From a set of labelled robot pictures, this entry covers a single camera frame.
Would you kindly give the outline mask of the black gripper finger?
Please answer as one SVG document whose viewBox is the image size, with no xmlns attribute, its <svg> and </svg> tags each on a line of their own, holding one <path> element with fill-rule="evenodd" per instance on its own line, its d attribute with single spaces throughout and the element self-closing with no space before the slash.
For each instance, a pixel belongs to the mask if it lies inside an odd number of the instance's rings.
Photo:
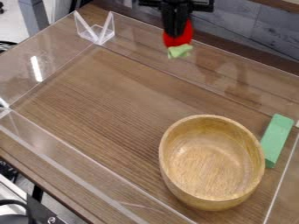
<svg viewBox="0 0 299 224">
<path fill-rule="evenodd" d="M 165 33 L 171 36 L 176 36 L 176 24 L 175 24 L 176 11 L 175 7 L 168 3 L 161 4 L 161 18 L 163 28 Z"/>
<path fill-rule="evenodd" d="M 179 36 L 183 35 L 188 18 L 189 18 L 189 5 L 187 3 L 181 3 L 176 11 L 176 34 Z"/>
</svg>

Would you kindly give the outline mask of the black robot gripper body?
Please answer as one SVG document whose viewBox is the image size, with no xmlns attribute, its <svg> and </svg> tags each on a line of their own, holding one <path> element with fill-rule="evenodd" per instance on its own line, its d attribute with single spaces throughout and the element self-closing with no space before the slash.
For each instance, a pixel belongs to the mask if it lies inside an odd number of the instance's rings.
<svg viewBox="0 0 299 224">
<path fill-rule="evenodd" d="M 137 0 L 137 4 L 145 7 L 155 7 L 159 10 L 165 6 L 187 6 L 188 12 L 213 12 L 215 0 Z"/>
</svg>

